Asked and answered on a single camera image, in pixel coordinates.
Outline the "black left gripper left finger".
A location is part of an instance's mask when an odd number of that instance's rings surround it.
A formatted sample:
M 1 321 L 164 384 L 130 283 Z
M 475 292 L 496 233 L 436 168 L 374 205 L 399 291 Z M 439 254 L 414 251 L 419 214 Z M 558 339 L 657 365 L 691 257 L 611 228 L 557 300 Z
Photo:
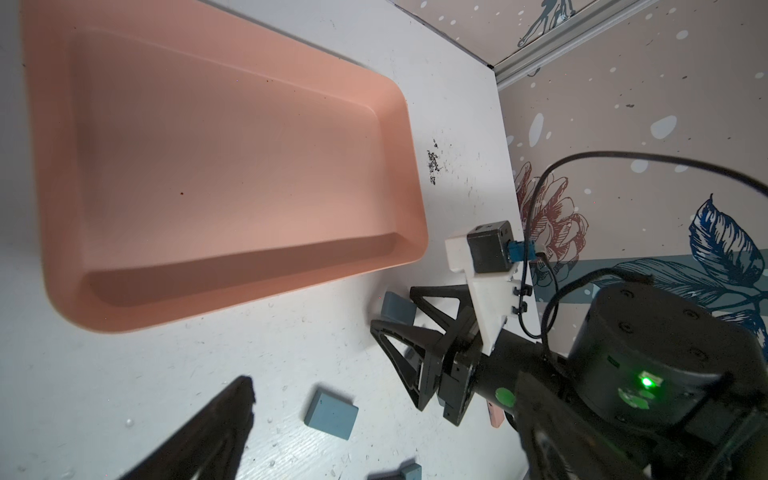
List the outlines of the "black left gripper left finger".
M 253 427 L 255 392 L 239 376 L 125 479 L 234 479 Z

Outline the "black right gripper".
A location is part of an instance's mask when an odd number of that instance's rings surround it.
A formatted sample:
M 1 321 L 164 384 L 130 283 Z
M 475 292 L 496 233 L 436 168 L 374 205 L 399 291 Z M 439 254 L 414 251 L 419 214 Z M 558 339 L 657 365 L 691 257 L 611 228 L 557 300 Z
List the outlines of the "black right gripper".
M 514 426 L 522 338 L 503 330 L 492 353 L 484 354 L 466 284 L 414 286 L 409 296 L 442 333 L 386 320 L 372 320 L 370 333 L 414 406 L 423 411 L 438 389 L 443 417 L 458 426 L 478 395 L 500 408 L 501 418 Z

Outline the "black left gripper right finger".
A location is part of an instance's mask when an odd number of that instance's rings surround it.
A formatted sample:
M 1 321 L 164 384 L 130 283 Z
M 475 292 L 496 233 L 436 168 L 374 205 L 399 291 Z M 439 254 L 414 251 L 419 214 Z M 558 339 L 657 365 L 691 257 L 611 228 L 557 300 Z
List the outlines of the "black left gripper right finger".
M 528 373 L 517 379 L 514 416 L 531 479 L 646 477 Z

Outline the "teal eraser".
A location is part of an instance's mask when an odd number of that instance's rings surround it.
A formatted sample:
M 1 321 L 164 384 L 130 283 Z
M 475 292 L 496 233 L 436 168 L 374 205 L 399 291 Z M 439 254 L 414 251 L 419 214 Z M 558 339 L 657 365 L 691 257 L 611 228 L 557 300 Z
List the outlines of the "teal eraser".
M 347 399 L 318 388 L 313 394 L 304 417 L 304 424 L 314 430 L 349 440 L 359 408 Z
M 416 313 L 417 306 L 411 300 L 392 291 L 385 293 L 380 310 L 383 320 L 413 326 Z

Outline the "pink plastic storage tray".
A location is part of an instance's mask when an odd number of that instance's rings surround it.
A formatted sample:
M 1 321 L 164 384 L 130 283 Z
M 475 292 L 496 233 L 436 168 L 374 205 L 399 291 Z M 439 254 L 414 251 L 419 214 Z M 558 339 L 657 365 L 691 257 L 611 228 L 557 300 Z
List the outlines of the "pink plastic storage tray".
M 24 1 L 47 296 L 138 330 L 421 259 L 389 78 L 199 1 Z

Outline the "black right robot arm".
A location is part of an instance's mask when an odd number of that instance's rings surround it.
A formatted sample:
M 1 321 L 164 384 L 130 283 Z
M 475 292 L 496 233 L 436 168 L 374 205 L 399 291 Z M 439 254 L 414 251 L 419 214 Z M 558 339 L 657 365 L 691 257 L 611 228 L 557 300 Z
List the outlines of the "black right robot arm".
M 415 287 L 437 326 L 370 331 L 411 400 L 459 424 L 499 406 L 532 479 L 752 479 L 767 430 L 767 371 L 745 328 L 679 296 L 621 282 L 593 299 L 570 353 L 502 331 L 482 350 L 465 286 Z

